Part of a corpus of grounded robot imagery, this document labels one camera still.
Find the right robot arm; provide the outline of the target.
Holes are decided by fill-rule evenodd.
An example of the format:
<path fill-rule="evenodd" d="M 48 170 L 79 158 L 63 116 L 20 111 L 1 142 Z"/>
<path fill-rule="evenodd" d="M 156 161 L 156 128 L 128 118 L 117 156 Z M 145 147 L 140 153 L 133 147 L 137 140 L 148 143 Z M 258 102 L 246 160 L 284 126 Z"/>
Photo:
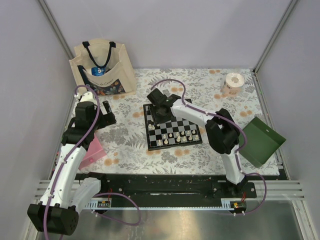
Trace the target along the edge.
<path fill-rule="evenodd" d="M 209 112 L 185 101 L 182 96 L 166 96 L 157 88 L 147 95 L 147 99 L 151 103 L 150 113 L 155 123 L 162 124 L 176 117 L 204 128 L 210 147 L 221 155 L 226 179 L 230 182 L 227 186 L 228 194 L 233 198 L 239 198 L 245 193 L 246 187 L 242 183 L 245 174 L 241 170 L 237 153 L 239 136 L 243 130 L 235 124 L 226 109 Z"/>

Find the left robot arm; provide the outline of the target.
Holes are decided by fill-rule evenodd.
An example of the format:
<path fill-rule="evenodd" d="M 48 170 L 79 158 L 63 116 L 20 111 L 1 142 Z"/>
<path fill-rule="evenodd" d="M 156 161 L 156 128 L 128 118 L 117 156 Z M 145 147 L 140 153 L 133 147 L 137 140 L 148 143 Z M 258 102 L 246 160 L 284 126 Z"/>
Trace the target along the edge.
<path fill-rule="evenodd" d="M 62 136 L 59 159 L 51 181 L 39 203 L 28 207 L 28 217 L 46 237 L 50 233 L 72 235 L 85 205 L 94 196 L 102 198 L 109 191 L 105 174 L 89 173 L 80 187 L 72 192 L 78 168 L 95 138 L 95 131 L 117 122 L 109 102 L 105 100 L 102 104 L 101 108 L 92 101 L 76 105 L 75 116 Z"/>

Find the black magnetic chess board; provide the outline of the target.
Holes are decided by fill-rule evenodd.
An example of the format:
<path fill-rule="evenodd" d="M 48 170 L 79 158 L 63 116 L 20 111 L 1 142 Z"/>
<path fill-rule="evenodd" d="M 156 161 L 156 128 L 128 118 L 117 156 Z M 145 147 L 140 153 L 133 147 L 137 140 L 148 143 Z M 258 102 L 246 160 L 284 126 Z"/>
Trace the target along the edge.
<path fill-rule="evenodd" d="M 149 151 L 167 149 L 172 147 L 197 145 L 203 142 L 199 126 L 184 118 L 173 117 L 170 121 L 155 124 L 150 112 L 151 106 L 152 104 L 143 105 L 145 135 L 147 140 L 147 148 Z M 154 125 L 155 129 L 149 129 L 149 124 Z M 155 130 L 157 129 L 160 129 L 159 134 L 155 134 Z M 182 138 L 184 137 L 181 134 L 182 131 L 185 132 L 186 141 L 182 141 Z M 162 140 L 162 145 L 158 145 L 158 140 Z"/>

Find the pink plastic box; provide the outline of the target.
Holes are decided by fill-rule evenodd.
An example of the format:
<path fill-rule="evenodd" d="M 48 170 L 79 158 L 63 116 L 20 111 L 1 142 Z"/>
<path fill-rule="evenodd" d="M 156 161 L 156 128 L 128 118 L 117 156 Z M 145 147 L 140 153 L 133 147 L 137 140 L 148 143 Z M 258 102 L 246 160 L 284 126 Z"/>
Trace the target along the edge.
<path fill-rule="evenodd" d="M 106 155 L 107 154 L 106 154 L 105 150 L 103 149 L 98 137 L 96 135 L 94 135 L 94 139 L 90 143 L 89 148 L 88 148 L 83 160 L 81 161 L 78 169 L 81 170 L 81 169 L 95 163 L 96 161 L 105 157 Z"/>

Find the floral patterned table mat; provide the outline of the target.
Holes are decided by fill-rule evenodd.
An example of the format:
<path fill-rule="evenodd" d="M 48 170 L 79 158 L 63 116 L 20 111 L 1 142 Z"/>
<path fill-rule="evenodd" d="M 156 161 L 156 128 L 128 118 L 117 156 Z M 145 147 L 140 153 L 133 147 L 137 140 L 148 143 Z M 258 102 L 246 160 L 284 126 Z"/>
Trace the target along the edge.
<path fill-rule="evenodd" d="M 233 72 L 241 74 L 245 84 L 237 96 L 226 97 L 221 87 L 230 69 L 137 68 L 136 94 L 99 98 L 111 105 L 116 124 L 96 132 L 106 156 L 81 172 L 224 175 L 221 156 L 211 149 L 204 128 L 200 129 L 201 144 L 148 150 L 143 106 L 148 103 L 151 87 L 156 86 L 166 95 L 184 95 L 198 107 L 213 112 L 226 109 L 240 127 L 255 117 L 263 119 L 251 71 L 235 68 Z"/>

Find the blue white bottle in bag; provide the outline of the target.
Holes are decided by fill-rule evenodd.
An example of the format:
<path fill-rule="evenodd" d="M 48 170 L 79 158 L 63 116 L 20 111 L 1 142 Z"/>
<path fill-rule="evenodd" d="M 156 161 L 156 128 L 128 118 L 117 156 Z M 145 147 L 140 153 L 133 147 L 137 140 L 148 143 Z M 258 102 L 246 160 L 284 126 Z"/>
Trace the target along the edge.
<path fill-rule="evenodd" d="M 103 76 L 105 72 L 106 72 L 106 68 L 100 68 L 97 66 L 91 68 L 92 76 L 96 76 L 96 77 Z"/>

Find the cream canvas tote bag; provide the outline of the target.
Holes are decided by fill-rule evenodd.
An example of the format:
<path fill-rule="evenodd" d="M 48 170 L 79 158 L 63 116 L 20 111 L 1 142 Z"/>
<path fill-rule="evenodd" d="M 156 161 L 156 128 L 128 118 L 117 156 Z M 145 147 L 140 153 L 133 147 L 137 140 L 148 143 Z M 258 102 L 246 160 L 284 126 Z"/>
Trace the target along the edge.
<path fill-rule="evenodd" d="M 134 95 L 137 80 L 126 47 L 122 43 L 96 38 L 74 47 L 69 60 L 77 86 L 86 85 L 97 95 Z M 102 76 L 93 76 L 91 68 L 106 68 Z"/>

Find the pink wrapped toilet paper roll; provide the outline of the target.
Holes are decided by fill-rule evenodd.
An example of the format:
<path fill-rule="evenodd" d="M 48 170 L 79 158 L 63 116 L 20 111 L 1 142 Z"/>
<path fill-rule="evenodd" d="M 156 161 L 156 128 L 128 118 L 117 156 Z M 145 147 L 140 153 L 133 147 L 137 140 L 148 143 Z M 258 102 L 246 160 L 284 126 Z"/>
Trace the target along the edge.
<path fill-rule="evenodd" d="M 226 97 L 236 97 L 242 91 L 244 84 L 245 78 L 241 74 L 228 73 L 221 87 L 221 92 Z"/>

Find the dark green plastic box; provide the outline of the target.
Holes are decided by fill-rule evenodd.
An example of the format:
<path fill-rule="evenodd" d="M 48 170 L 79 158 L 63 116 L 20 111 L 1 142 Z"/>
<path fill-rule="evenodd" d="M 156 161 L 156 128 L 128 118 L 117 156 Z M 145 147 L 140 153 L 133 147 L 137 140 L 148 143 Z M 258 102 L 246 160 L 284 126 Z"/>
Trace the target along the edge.
<path fill-rule="evenodd" d="M 243 129 L 247 143 L 239 153 L 253 166 L 260 168 L 286 141 L 257 116 Z"/>

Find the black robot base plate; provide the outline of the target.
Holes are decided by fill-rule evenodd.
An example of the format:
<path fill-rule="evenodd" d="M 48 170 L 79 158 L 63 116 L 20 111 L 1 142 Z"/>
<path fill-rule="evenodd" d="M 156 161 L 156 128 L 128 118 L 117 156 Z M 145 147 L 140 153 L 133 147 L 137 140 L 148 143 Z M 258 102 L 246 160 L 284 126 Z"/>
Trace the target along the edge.
<path fill-rule="evenodd" d="M 101 193 L 109 196 L 111 207 L 131 207 L 130 198 L 139 208 L 220 207 L 222 199 L 255 199 L 254 183 L 245 180 L 233 186 L 224 176 L 167 174 L 78 173 L 77 181 L 97 178 Z"/>

